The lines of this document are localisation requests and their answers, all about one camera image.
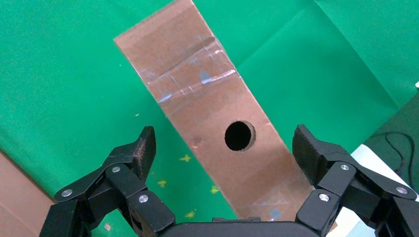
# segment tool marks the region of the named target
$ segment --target clear tape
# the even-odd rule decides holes
[[[167,57],[136,71],[167,116],[232,75],[240,76],[213,36],[195,36]]]

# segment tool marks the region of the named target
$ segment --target hole in cardboard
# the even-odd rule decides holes
[[[255,137],[255,130],[251,123],[236,121],[228,126],[224,139],[230,150],[242,152],[253,145]]]

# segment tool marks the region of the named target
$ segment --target metal screw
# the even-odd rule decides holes
[[[326,194],[319,194],[319,198],[322,201],[329,201],[330,200],[330,197],[327,196]]]
[[[349,167],[346,164],[341,165],[340,168],[343,170],[349,170]]]
[[[62,195],[63,197],[68,197],[68,196],[70,196],[72,193],[73,193],[73,190],[71,190],[71,189],[67,189],[67,190],[64,190],[64,191],[61,193],[61,195]]]
[[[139,201],[140,203],[144,203],[144,202],[148,201],[148,196],[147,196],[147,195],[141,195],[141,196],[138,198],[138,201]]]
[[[396,190],[401,194],[407,194],[407,190],[402,187],[397,187]]]
[[[121,168],[119,168],[119,166],[115,166],[115,167],[112,168],[112,172],[114,172],[114,173],[116,173],[120,170],[121,170]]]

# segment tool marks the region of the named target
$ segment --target brown cardboard box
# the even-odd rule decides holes
[[[0,187],[0,236],[39,236],[53,202],[2,152]]]
[[[294,220],[312,188],[191,0],[115,43],[240,218]]]

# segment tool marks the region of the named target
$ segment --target green fabric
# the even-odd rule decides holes
[[[168,2],[0,3],[0,148],[50,195],[152,125],[158,153],[147,184],[177,221],[235,217],[112,41]],[[351,151],[416,92],[416,0],[196,5],[288,147],[304,123]],[[132,235],[113,212],[94,236]]]

